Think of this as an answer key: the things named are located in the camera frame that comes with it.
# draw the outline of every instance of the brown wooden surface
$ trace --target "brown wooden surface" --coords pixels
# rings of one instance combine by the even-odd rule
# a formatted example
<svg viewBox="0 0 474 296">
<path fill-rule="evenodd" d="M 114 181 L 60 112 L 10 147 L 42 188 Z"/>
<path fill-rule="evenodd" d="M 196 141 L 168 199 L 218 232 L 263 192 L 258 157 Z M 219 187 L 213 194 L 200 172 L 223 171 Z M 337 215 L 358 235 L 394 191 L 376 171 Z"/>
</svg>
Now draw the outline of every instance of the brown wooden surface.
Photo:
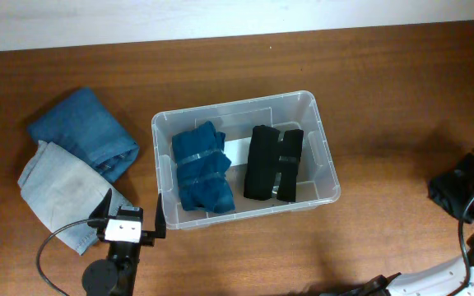
<svg viewBox="0 0 474 296">
<path fill-rule="evenodd" d="M 27 50 L 0 53 L 0 294 L 54 294 L 34 266 L 49 231 L 16 181 L 35 153 L 26 124 L 79 86 L 140 143 L 114 186 L 146 210 L 146 229 L 151 117 L 162 110 L 309 90 L 342 186 L 315 210 L 169 231 L 143 249 L 136 295 L 286 294 L 458 255 L 457 221 L 427 199 L 425 180 L 474 145 L 474 21 Z M 42 263 L 79 295 L 82 272 L 106 252 L 79 257 L 56 240 Z"/>
</svg>

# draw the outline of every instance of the white backdrop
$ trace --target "white backdrop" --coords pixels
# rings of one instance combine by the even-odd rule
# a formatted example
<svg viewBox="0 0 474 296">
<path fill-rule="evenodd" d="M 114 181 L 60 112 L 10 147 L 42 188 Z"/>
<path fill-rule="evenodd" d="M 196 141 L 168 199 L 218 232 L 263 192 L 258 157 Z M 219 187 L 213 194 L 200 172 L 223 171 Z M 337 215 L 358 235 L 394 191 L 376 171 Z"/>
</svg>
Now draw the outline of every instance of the white backdrop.
<svg viewBox="0 0 474 296">
<path fill-rule="evenodd" d="M 474 0 L 0 0 L 0 50 L 474 20 Z"/>
</svg>

